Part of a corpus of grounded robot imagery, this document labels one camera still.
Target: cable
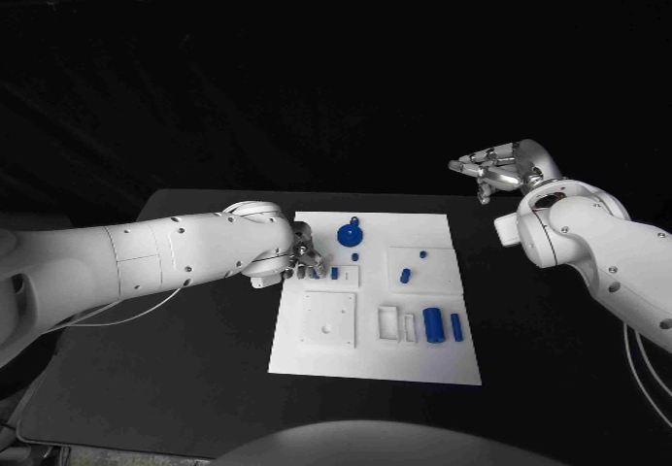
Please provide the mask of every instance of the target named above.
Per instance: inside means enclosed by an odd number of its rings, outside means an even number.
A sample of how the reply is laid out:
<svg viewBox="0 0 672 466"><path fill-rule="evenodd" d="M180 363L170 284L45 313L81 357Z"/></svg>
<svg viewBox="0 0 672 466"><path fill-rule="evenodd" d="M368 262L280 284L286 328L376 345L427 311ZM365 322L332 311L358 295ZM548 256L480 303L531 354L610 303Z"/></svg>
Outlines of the cable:
<svg viewBox="0 0 672 466"><path fill-rule="evenodd" d="M624 339L624 342L626 342L627 362L630 363L630 370L633 371L635 380L637 381L637 385L640 386L642 393L645 394L645 397L647 398L647 401L650 402L650 405L653 406L653 409L658 412L658 415L660 416L662 420L665 421L665 423L672 428L672 422L669 421L668 417L665 416L660 409L658 408L658 405L655 404L653 400L650 399L650 395L647 394L647 390L645 389L645 384L640 381L640 376L637 375L637 371L635 370L633 354L630 353L630 342L627 340L627 324L626 324L626 322L623 322L623 339Z"/></svg>
<svg viewBox="0 0 672 466"><path fill-rule="evenodd" d="M69 327L107 327L107 326L110 326L110 325L117 325L118 323L131 322L131 321L136 320L138 317L143 317L143 316L146 316L147 314L150 314L160 306L163 306L163 304L169 301L169 299L177 294L177 291L179 291L180 289L182 289L182 288L179 288L179 289L172 293L172 295L170 295L151 309L149 309L144 313L140 313L137 316L133 316L133 317L130 317L130 318L125 318L124 320L118 320L117 322L71 324Z"/></svg>
<svg viewBox="0 0 672 466"><path fill-rule="evenodd" d="M672 390L669 389L665 382L660 380L658 373L655 372L653 366L650 365L650 361L647 360L647 352L645 350L645 345L642 344L642 335L635 332L635 336L637 338L637 345L640 346L642 356L645 357L645 363L647 364L647 369L650 370L650 374L653 375L655 381L660 385L662 389L668 392L668 395L672 397Z"/></svg>
<svg viewBox="0 0 672 466"><path fill-rule="evenodd" d="M91 314L87 314L85 316L82 316L81 318L76 318L75 320L71 320L59 325L56 325L48 332L45 333L50 333L50 332L55 332L56 330L61 330L62 328L66 328L69 327L71 325L75 325L78 322L82 322L84 320L87 320L89 317L94 317L97 316L98 314L101 314L104 311L107 311L110 308L112 308L121 301L115 301L114 303L108 304L107 306L104 306L101 309L98 309L97 311L94 311Z"/></svg>

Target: blue object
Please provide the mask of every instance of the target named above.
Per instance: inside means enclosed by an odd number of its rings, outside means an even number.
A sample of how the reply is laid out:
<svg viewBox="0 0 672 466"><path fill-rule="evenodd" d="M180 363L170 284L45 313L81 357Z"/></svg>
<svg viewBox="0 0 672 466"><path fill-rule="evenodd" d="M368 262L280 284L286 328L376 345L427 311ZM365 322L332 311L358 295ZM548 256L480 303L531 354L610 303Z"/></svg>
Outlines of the blue object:
<svg viewBox="0 0 672 466"><path fill-rule="evenodd" d="M402 283L408 283L410 280L410 269L402 270Z"/></svg>
<svg viewBox="0 0 672 466"><path fill-rule="evenodd" d="M424 316L424 333L427 334L428 343L444 343L444 322L441 320L441 311L438 308L427 308L423 311Z"/></svg>
<svg viewBox="0 0 672 466"><path fill-rule="evenodd" d="M460 342L461 338L461 326L459 325L459 314L451 314L451 324L453 324L453 335L456 336L456 341Z"/></svg>
<svg viewBox="0 0 672 466"><path fill-rule="evenodd" d="M361 231L361 220L355 216L350 218L350 223L339 228L336 236L339 243L348 248L353 248L361 243L363 233Z"/></svg>

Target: black table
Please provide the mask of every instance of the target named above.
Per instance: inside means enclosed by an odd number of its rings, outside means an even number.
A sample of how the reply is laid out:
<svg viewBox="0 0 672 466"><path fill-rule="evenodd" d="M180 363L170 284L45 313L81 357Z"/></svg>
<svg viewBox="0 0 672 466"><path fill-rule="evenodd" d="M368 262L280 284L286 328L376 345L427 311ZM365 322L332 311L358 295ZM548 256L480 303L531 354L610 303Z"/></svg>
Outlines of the black table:
<svg viewBox="0 0 672 466"><path fill-rule="evenodd" d="M131 323L74 328L25 410L27 441L215 458L307 423L389 419L444 426L564 460L650 464L672 435L636 387L620 321L570 267L538 269L500 246L493 219L518 198L163 190L138 220L244 200L296 211L446 214L483 386L267 372L281 286L234 277L183 289ZM167 293L124 302L131 316Z"/></svg>

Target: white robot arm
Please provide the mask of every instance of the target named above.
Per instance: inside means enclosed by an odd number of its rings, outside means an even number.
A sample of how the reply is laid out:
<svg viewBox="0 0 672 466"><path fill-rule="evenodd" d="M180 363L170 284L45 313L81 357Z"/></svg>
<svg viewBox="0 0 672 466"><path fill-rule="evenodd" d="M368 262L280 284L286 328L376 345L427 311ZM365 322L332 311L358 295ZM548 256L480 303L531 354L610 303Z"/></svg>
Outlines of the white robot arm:
<svg viewBox="0 0 672 466"><path fill-rule="evenodd" d="M267 202L123 225L0 229L0 367L92 308L237 274L261 288L297 265L324 277L310 227Z"/></svg>
<svg viewBox="0 0 672 466"><path fill-rule="evenodd" d="M538 267L568 264L593 297L672 352L672 236L636 223L619 200L561 176L531 140L472 153L450 162L476 177L479 200L521 189L518 211L495 220L502 244L521 244Z"/></svg>

